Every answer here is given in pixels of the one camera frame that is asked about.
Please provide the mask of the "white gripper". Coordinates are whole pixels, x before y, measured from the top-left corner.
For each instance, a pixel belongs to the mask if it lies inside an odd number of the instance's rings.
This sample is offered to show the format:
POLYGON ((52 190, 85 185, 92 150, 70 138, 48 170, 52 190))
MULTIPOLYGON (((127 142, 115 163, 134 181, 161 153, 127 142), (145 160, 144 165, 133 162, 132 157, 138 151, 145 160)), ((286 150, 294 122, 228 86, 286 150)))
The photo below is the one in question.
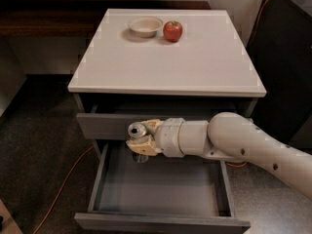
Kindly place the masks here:
POLYGON ((140 155, 157 156, 162 152, 166 157, 182 158, 184 154, 179 148, 178 135, 183 122, 182 118, 169 118, 164 122, 160 119, 141 121, 145 136, 129 139, 126 144, 140 155))

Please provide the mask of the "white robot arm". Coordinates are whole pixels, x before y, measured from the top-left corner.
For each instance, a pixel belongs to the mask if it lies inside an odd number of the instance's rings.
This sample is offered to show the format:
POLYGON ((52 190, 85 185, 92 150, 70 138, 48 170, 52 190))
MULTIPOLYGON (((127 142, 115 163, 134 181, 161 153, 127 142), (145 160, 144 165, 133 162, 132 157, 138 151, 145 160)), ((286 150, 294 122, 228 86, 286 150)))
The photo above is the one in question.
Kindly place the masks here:
POLYGON ((127 145, 134 153, 252 163, 312 199, 312 155, 283 144, 236 113, 218 113, 209 121, 134 122, 128 135, 127 145))

